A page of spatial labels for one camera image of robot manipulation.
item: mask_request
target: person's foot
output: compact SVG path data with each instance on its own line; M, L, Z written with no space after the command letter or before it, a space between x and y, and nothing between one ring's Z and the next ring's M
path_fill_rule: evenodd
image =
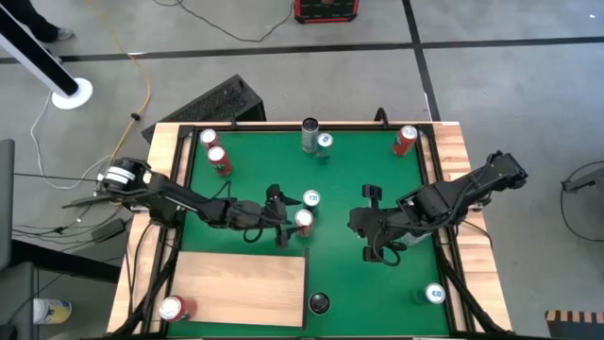
M57 34L57 38L55 39L55 42L66 41L72 37L74 37L73 30L71 30L69 28L65 28L65 27L59 27L59 33Z

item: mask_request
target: red box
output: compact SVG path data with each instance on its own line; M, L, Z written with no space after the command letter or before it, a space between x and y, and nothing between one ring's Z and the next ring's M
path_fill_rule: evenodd
M359 0L295 0L300 24L350 22L357 17Z

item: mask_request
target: soda can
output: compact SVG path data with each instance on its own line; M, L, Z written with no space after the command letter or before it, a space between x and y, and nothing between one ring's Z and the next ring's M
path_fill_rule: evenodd
M218 133L211 128L206 128L199 134L199 142L204 146L206 151L215 146L221 146Z
M295 213L294 222L297 227L304 227L298 232L298 235L302 237L310 236L310 231L314 226L314 217L312 217L312 212L309 212L306 209L300 209Z
M317 161L320 164L329 163L331 159L331 146L333 145L333 137L328 133L321 133L317 138Z
M319 193L314 190L308 190L302 196L302 201L304 202L304 209L316 216L318 213L319 202L321 201L321 196Z
M159 316L167 322L190 320L197 313L197 301L180 296L167 297L159 307Z
M431 283L413 292L413 301L418 304L441 304L445 301L445 289L438 283Z
M231 165L227 153L221 146L211 148L208 151L208 159L218 175L228 176L233 172L233 165Z
M319 136L319 122L314 118L307 118L302 122L302 150L313 153L317 150L317 137Z
M405 156L411 146L417 141L417 128L404 126L396 132L396 138L393 143L393 152L396 156Z

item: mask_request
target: gray concrete floor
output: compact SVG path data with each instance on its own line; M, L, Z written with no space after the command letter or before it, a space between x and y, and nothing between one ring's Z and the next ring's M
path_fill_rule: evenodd
M34 0L57 25L76 38L49 46L58 55L112 54L109 33L79 0ZM423 42L560 38L604 35L604 6L596 0L412 0ZM97 1L130 52L255 47L236 42L178 8L148 0ZM188 7L236 34L258 38L289 10L288 0L198 0ZM350 24L299 25L290 19L261 46L334 43L408 43L399 0L361 0L360 16ZM602 311L602 244L577 239L560 217L560 181L583 163L603 158L603 44L539 47L485 47L426 50L428 69L443 120L460 121L474 166L497 149L511 152L529 173L517 192L494 195L485 210L495 242L495 260L513 328L547 335L547 309ZM0 51L0 58L7 54ZM371 119L386 109L392 119L427 120L422 83L411 50L150 59L142 61L153 85L143 120L126 140L121 155L146 158L139 132L234 74L262 97L269 120ZM130 61L66 63L75 77L94 85L81 109L49 108L38 129L47 174L78 176L109 154L143 102L141 75ZM29 129L47 89L21 65L0 65L0 138L17 142L17 171L36 173ZM60 205L92 193L93 183L68 192L35 178L17 178L15 223L59 226L77 211ZM604 212L585 190L567 198L569 220L581 233L604 238ZM86 214L91 225L111 214L111 206ZM86 234L53 239L86 240ZM27 239L63 249L48 239ZM78 253L97 260L119 256L124 238ZM41 274L52 279L52 274ZM75 293L74 287L82 289ZM74 314L68 324L41 327L41 338L100 335L109 317L114 285L64 278L46 291L78 306L93 304L96 314Z

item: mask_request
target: white cable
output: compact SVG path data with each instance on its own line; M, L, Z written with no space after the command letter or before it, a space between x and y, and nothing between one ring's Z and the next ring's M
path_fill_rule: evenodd
M38 143L38 140L36 139L36 135L34 134L34 130L36 129L36 126L38 125L38 122L40 122L40 119L42 118L42 116L44 115L44 113L48 110L48 103L50 102L50 96L52 95L52 91L50 91L48 93L48 97L46 98L46 102L44 103L44 107L42 108L42 111L40 111L40 114L38 115L38 118L36 118L36 121L34 122L34 124L31 126L31 130L29 131L29 135L31 135L31 139L34 141L34 144L36 145L36 152L38 153L38 169L40 170L40 174L42 176L44 176L44 181L52 186L55 189L59 189L59 190L71 190L74 189L76 186L80 185L83 181L83 179L86 177L86 175L88 175L89 172L91 172L95 167L97 167L98 165L104 163L107 159L111 158L111 155L107 155L105 157L103 157L102 159L98 160L95 164L91 165L88 169L86 169L86 171L84 171L84 174L82 174L82 177L80 178L79 181L77 181L75 184L70 185L70 186L59 186L55 183L50 182L48 179L45 178L45 174L44 174L44 167L42 166L42 153L40 151L40 144Z

